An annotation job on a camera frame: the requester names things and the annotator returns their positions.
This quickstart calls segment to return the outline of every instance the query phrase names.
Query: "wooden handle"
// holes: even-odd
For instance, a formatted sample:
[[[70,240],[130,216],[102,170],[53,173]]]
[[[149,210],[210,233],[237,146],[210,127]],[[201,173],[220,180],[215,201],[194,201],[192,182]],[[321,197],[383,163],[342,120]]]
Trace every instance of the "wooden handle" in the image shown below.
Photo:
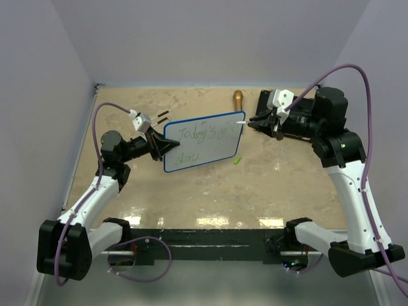
[[[242,100],[243,99],[244,99],[244,95],[242,94],[242,91],[234,92],[232,100],[234,101],[235,111],[242,110]]]

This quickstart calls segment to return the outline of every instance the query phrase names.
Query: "table surface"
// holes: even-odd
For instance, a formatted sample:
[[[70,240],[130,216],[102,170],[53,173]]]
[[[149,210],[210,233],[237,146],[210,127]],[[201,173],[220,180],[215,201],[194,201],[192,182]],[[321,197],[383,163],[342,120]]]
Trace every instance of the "table surface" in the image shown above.
[[[239,88],[104,88],[96,105],[113,102],[154,117],[172,109],[171,119],[188,119],[234,110]],[[247,117],[255,114],[261,88],[240,89]],[[292,89],[295,94],[301,89]],[[163,130],[164,124],[155,127]],[[105,106],[96,123],[98,139],[117,130],[125,140],[136,137],[127,116]],[[98,217],[126,219],[134,228],[281,228],[286,221],[310,217],[319,225],[344,229],[337,192],[309,143],[289,138],[278,142],[245,127],[237,157],[173,173],[150,156],[129,162],[125,188]],[[71,207],[89,187],[97,169],[88,128],[73,186]]]

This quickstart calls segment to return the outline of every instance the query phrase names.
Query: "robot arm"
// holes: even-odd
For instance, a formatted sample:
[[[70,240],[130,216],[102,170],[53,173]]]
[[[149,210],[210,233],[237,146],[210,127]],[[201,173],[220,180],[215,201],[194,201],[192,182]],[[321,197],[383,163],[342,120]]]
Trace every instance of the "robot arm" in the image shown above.
[[[383,266],[384,260],[363,203],[362,192],[365,192],[390,261],[403,259],[403,248],[392,244],[382,225],[369,184],[366,190],[360,188],[366,155],[360,137],[344,128],[348,104],[344,93],[322,87],[316,91],[310,112],[296,117],[291,117],[290,110],[283,109],[292,102],[293,94],[288,91],[271,92],[268,111],[251,118],[248,126],[278,140],[286,135],[310,138],[314,152],[340,196],[347,237],[324,229],[308,218],[301,218],[286,224],[286,243],[292,246],[305,244],[322,252],[341,277]]]
[[[179,142],[168,140],[151,126],[149,116],[131,110],[129,116],[137,132],[142,135],[125,141],[117,131],[101,137],[102,176],[99,169],[84,195],[58,220],[46,220],[40,227],[37,270],[54,274],[55,254],[62,229],[69,223],[59,258],[59,275],[81,280],[87,274],[92,260],[113,244],[130,239],[127,221],[108,218],[97,229],[91,230],[94,221],[105,206],[116,197],[128,181],[130,167],[125,163],[150,154],[155,161]]]

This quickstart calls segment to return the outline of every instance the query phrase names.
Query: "white bracket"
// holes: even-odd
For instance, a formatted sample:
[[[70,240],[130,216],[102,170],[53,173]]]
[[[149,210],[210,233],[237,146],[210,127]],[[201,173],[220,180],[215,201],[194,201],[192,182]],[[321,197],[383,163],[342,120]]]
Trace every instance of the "white bracket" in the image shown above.
[[[295,94],[287,89],[271,91],[266,106],[271,110],[277,108],[276,114],[280,117],[280,124],[289,117],[290,110],[285,110],[293,102]]]

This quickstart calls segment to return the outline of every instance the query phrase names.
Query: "white wall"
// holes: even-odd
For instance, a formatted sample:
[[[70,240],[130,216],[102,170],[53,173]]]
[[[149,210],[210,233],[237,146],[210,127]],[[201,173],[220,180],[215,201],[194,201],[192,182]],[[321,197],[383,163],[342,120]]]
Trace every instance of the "white wall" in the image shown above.
[[[0,300],[22,305],[62,206],[92,82],[49,0],[0,1]]]
[[[332,67],[369,0],[52,0],[108,85],[304,86]]]
[[[408,3],[371,0],[337,64],[353,62],[366,70],[372,86],[374,153],[370,183],[388,233],[408,252]],[[353,70],[339,71],[328,84],[349,99],[347,126],[367,143],[367,108],[363,82]],[[408,260],[395,264],[408,277]],[[387,277],[392,305],[407,305]]]

